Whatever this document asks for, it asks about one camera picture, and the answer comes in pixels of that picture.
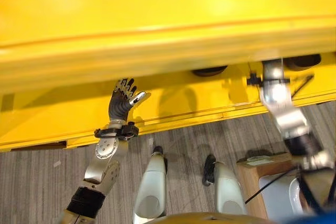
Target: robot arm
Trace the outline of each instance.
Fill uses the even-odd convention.
[[[320,141],[301,110],[292,104],[289,79],[284,77],[281,59],[264,61],[260,100],[269,110],[274,122],[293,156],[293,161],[304,170],[332,168],[334,162],[323,150]]]
[[[93,224],[106,195],[112,189],[120,172],[120,162],[128,151],[128,139],[137,136],[134,123],[126,123],[130,109],[139,104],[146,93],[133,96],[134,80],[120,80],[109,104],[110,123],[94,132],[99,138],[92,161],[86,169],[83,181],[73,195],[70,204],[60,217],[59,224]]]

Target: gray carpet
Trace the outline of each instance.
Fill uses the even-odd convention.
[[[316,135],[334,155],[336,102],[303,108]],[[246,156],[285,151],[268,114],[149,134],[130,141],[121,175],[98,223],[132,223],[132,207],[153,145],[168,158],[167,214],[213,211],[214,188],[201,183],[212,152],[234,171]],[[94,146],[73,150],[0,153],[0,223],[54,223],[83,178]]]

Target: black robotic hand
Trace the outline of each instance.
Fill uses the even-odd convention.
[[[146,96],[146,92],[141,91],[134,95],[137,90],[133,86],[134,79],[121,79],[115,85],[112,98],[109,104],[110,120],[127,121],[128,113],[131,108],[139,104]]]

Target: yellow surface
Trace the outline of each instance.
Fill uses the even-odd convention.
[[[266,112],[258,89],[246,86],[250,69],[259,62],[231,65],[222,74],[201,78],[189,71],[136,78],[138,90],[151,95],[129,115],[140,133],[214,122]],[[300,72],[286,70],[291,89],[314,74],[294,98],[295,105],[336,99],[336,54],[322,54],[317,66]],[[67,141],[67,147],[91,144],[96,128],[108,123],[108,104],[115,81],[26,91],[0,97],[0,150]]]
[[[336,0],[0,0],[0,92],[336,50]]]

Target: black bracket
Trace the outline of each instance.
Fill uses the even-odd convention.
[[[260,77],[257,77],[256,73],[250,73],[250,78],[246,80],[247,85],[256,85],[260,87],[262,87],[265,82],[290,83],[290,80],[286,78],[281,78],[281,79],[265,79],[262,81]]]
[[[262,81],[260,77],[257,77],[256,73],[251,73],[250,78],[246,80],[247,85],[261,85]]]
[[[108,136],[110,133],[116,133],[115,136]],[[121,129],[107,128],[107,129],[96,129],[94,131],[94,136],[96,138],[111,138],[118,137],[123,139],[129,139],[134,136],[139,135],[139,128],[134,125],[134,122],[128,122],[127,125],[121,126]]]

